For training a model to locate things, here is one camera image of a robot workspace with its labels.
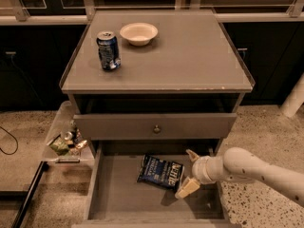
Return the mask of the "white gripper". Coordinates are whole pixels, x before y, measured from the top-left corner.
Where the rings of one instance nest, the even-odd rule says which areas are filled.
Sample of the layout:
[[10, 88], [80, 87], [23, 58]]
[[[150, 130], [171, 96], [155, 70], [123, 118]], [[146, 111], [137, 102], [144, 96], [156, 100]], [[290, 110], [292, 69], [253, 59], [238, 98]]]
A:
[[229, 172], [224, 167], [222, 157], [200, 157], [191, 149], [187, 149], [186, 153], [190, 161], [193, 162], [192, 175], [194, 178], [185, 178], [175, 194], [177, 199], [184, 199], [199, 190], [200, 183], [210, 184], [216, 181], [225, 181], [229, 177]]

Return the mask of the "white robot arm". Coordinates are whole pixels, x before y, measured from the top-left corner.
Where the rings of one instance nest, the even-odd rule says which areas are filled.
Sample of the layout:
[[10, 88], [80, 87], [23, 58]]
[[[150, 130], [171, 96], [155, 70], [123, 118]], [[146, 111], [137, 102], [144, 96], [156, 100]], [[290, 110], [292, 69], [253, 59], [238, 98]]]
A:
[[261, 160], [253, 153], [238, 147], [222, 156], [199, 156], [187, 149], [192, 162], [191, 177], [186, 177], [175, 197], [184, 199], [200, 189], [202, 184], [217, 181], [260, 181], [281, 195], [304, 207], [304, 175]]

